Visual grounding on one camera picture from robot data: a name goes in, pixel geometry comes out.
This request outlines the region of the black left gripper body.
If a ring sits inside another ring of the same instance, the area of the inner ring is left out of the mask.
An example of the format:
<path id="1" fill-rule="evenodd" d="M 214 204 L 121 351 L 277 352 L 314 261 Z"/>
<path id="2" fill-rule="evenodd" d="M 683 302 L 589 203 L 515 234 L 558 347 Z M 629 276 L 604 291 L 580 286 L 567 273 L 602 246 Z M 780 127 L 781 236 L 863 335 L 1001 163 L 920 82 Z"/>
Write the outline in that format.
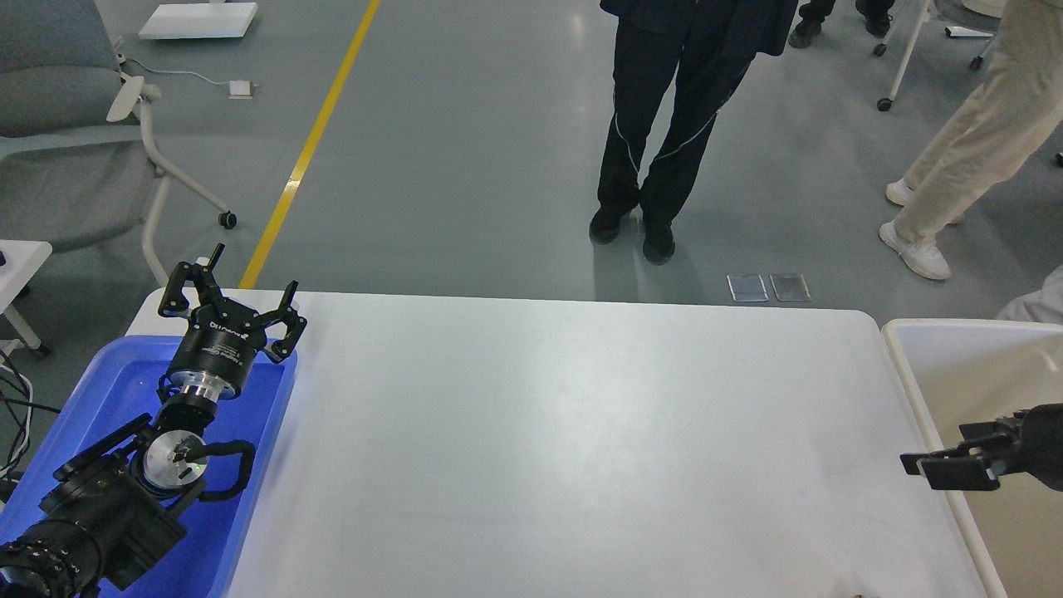
<path id="1" fill-rule="evenodd" d="M 187 386 L 210 377 L 216 389 L 210 399 L 238 397 L 266 340 L 261 328 L 249 326 L 255 317 L 257 311 L 242 304 L 197 307 L 167 368 L 167 381 Z"/>

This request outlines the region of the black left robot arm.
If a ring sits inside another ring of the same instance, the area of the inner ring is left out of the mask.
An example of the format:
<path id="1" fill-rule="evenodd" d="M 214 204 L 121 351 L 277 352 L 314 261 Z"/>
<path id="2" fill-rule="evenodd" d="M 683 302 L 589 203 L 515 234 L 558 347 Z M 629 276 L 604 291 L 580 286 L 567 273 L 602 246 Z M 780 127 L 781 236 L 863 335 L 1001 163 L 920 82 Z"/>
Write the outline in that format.
<path id="1" fill-rule="evenodd" d="M 206 262 L 179 262 L 164 287 L 159 317 L 187 328 L 161 375 L 159 412 L 141 414 L 69 458 L 43 496 L 43 520 L 2 546 L 4 597 L 96 597 L 102 581 L 132 586 L 186 537 L 179 516 L 196 502 L 236 498 L 251 481 L 255 446 L 210 443 L 220 401 L 237 398 L 256 355 L 282 363 L 306 329 L 297 283 L 276 309 L 258 311 L 224 296 Z"/>

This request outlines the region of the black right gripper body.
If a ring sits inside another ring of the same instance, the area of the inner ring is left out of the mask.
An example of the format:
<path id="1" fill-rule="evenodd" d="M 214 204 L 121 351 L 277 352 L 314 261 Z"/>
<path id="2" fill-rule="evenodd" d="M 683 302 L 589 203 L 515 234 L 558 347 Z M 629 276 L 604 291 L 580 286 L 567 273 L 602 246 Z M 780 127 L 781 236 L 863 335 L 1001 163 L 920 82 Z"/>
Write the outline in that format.
<path id="1" fill-rule="evenodd" d="M 1037 405 L 1020 415 L 1020 471 L 1041 484 L 1062 484 L 1062 404 Z"/>

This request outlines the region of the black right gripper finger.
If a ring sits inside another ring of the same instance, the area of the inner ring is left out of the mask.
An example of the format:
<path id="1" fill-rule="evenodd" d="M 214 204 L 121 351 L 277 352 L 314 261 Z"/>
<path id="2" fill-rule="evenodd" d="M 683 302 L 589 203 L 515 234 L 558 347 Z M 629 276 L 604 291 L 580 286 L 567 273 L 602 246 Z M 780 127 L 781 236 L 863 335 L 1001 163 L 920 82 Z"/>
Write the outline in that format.
<path id="1" fill-rule="evenodd" d="M 961 452 L 1018 452 L 1026 414 L 1011 414 L 988 423 L 960 424 Z"/>
<path id="2" fill-rule="evenodd" d="M 904 471 L 926 478 L 934 491 L 996 491 L 1000 477 L 1012 473 L 1017 460 L 1017 451 L 1005 449 L 900 454 Z"/>

